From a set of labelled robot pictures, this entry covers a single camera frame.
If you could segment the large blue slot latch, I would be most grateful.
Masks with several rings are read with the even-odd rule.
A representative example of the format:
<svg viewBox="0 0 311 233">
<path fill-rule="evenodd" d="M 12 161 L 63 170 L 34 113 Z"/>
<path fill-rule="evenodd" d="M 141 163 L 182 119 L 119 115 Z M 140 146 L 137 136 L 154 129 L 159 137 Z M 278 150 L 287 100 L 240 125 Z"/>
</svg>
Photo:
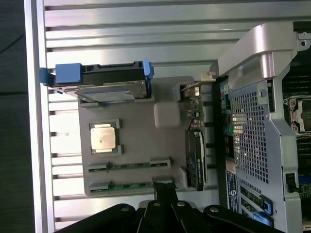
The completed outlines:
<svg viewBox="0 0 311 233">
<path fill-rule="evenodd" d="M 273 219 L 265 212 L 253 211 L 252 219 L 270 227 L 274 226 Z"/>
</svg>

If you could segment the metal CPU socket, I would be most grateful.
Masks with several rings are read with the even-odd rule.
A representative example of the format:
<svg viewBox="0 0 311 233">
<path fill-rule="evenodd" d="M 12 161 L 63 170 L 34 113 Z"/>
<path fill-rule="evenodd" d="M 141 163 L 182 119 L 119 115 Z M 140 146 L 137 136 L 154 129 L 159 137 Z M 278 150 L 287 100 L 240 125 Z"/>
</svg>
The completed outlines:
<svg viewBox="0 0 311 233">
<path fill-rule="evenodd" d="M 311 134 L 311 95 L 288 99 L 290 124 L 297 134 Z"/>
</svg>

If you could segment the black graphics card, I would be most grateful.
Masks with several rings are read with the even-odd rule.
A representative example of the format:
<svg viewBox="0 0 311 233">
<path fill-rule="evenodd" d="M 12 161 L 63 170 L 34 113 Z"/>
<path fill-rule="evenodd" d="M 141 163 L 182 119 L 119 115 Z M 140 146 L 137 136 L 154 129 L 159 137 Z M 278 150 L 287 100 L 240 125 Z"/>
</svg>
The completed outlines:
<svg viewBox="0 0 311 233">
<path fill-rule="evenodd" d="M 188 84 L 181 89 L 181 100 L 188 104 L 186 116 L 190 119 L 185 130 L 186 174 L 188 185 L 203 191 L 205 173 L 205 122 L 201 87 L 198 83 Z"/>
</svg>

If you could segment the dark blue case label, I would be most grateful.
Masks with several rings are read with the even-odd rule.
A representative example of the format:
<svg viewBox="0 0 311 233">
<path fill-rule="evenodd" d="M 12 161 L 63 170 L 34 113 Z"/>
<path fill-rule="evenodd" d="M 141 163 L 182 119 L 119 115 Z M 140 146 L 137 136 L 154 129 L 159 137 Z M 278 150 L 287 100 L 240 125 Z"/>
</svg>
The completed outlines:
<svg viewBox="0 0 311 233">
<path fill-rule="evenodd" d="M 226 171 L 226 189 L 228 209 L 238 212 L 239 204 L 236 175 L 228 170 Z"/>
</svg>

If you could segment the green RAM stick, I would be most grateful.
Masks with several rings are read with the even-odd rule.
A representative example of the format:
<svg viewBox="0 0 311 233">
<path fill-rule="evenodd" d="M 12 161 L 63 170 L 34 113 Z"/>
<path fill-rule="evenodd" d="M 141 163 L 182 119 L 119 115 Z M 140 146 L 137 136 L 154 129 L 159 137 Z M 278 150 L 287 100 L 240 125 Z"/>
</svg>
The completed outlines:
<svg viewBox="0 0 311 233">
<path fill-rule="evenodd" d="M 152 182 L 146 183 L 126 183 L 126 184 L 110 184 L 109 191 L 110 192 L 119 192 L 119 191 L 127 191 L 127 190 L 140 190 L 152 188 Z"/>
<path fill-rule="evenodd" d="M 107 170 L 122 170 L 122 169 L 139 169 L 139 168 L 148 168 L 150 163 L 133 163 L 133 164 L 122 164 L 122 165 L 113 165 L 108 164 L 106 166 Z"/>
</svg>

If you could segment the grey plastic parts rack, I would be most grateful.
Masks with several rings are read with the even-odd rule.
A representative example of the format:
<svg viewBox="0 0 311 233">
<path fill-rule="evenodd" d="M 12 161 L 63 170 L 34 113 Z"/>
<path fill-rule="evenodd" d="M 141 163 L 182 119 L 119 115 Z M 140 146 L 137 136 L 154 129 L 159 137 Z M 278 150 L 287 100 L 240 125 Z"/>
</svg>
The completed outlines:
<svg viewBox="0 0 311 233">
<path fill-rule="evenodd" d="M 197 83 L 192 77 L 156 78 L 152 96 L 135 102 L 78 104 L 84 191 L 88 196 L 147 194 L 152 188 L 110 192 L 110 184 L 173 183 L 178 191 L 188 185 L 185 130 L 190 119 L 181 89 Z M 90 123 L 117 122 L 118 154 L 91 154 Z M 148 168 L 107 170 L 108 164 L 150 163 Z"/>
</svg>

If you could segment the green motherboard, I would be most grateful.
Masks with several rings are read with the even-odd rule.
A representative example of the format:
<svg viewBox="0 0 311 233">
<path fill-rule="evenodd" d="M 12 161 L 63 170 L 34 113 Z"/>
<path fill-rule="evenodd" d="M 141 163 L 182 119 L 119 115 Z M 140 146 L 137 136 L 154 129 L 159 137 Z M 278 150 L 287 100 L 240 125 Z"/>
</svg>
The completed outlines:
<svg viewBox="0 0 311 233">
<path fill-rule="evenodd" d="M 293 26 L 297 33 L 297 55 L 290 63 L 290 71 L 282 80 L 284 114 L 290 127 L 288 99 L 311 95 L 311 21 L 297 21 Z M 303 233 L 311 233 L 311 134 L 295 135 Z"/>
</svg>

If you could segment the grey metal PC case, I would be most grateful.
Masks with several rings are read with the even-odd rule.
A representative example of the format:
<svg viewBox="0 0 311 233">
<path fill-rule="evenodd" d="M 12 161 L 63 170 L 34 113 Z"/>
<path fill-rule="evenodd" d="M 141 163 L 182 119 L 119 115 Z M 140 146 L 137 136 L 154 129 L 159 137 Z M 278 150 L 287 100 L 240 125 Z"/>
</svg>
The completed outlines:
<svg viewBox="0 0 311 233">
<path fill-rule="evenodd" d="M 303 233 L 296 135 L 282 91 L 298 49 L 293 23 L 252 28 L 210 70 L 221 205 L 228 208 L 228 170 L 236 175 L 238 214 L 252 219 L 270 200 L 273 227 Z"/>
</svg>

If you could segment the small blue slot latch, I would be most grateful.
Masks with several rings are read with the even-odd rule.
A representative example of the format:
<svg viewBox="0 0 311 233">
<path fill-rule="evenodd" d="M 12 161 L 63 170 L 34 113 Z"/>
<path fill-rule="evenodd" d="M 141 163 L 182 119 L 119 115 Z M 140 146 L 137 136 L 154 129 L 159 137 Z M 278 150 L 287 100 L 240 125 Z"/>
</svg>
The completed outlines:
<svg viewBox="0 0 311 233">
<path fill-rule="evenodd" d="M 270 200 L 263 200 L 263 209 L 268 215 L 273 215 L 273 203 Z"/>
</svg>

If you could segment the hard disk with blue caddy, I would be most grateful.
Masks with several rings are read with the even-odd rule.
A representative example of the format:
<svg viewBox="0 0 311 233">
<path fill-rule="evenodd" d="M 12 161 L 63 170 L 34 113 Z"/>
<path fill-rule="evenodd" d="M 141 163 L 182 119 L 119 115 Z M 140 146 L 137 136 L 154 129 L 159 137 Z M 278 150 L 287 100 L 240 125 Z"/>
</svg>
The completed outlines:
<svg viewBox="0 0 311 233">
<path fill-rule="evenodd" d="M 57 64 L 55 73 L 47 68 L 39 70 L 39 80 L 44 86 L 82 102 L 102 104 L 151 98 L 153 76 L 154 68 L 149 61 L 88 66 Z"/>
</svg>

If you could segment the silver CPU chip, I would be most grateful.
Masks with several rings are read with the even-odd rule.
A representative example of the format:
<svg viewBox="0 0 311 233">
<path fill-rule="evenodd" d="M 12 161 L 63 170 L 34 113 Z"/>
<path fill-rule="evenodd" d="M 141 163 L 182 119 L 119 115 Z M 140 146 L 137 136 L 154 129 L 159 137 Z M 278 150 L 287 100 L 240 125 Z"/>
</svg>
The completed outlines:
<svg viewBox="0 0 311 233">
<path fill-rule="evenodd" d="M 91 154 L 118 154 L 117 122 L 90 123 Z"/>
</svg>

